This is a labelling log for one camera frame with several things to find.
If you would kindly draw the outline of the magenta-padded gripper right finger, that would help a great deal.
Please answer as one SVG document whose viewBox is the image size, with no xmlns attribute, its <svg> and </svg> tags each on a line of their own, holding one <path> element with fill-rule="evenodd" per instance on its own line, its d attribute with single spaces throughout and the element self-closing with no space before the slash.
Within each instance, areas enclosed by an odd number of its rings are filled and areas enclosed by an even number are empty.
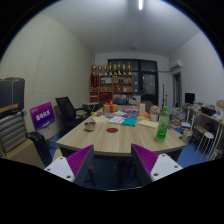
<svg viewBox="0 0 224 224">
<path fill-rule="evenodd" d="M 137 175 L 143 186 L 182 169 L 167 154 L 157 155 L 136 144 L 131 145 L 131 154 L 136 162 Z"/>
</svg>

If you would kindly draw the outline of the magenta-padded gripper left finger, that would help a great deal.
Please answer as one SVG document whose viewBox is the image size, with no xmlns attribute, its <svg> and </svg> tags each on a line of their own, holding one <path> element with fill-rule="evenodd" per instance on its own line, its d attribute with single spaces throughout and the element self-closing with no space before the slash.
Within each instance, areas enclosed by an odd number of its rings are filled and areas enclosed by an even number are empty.
<svg viewBox="0 0 224 224">
<path fill-rule="evenodd" d="M 45 171 L 82 186 L 93 157 L 94 146 L 89 145 L 68 157 L 58 157 Z"/>
</svg>

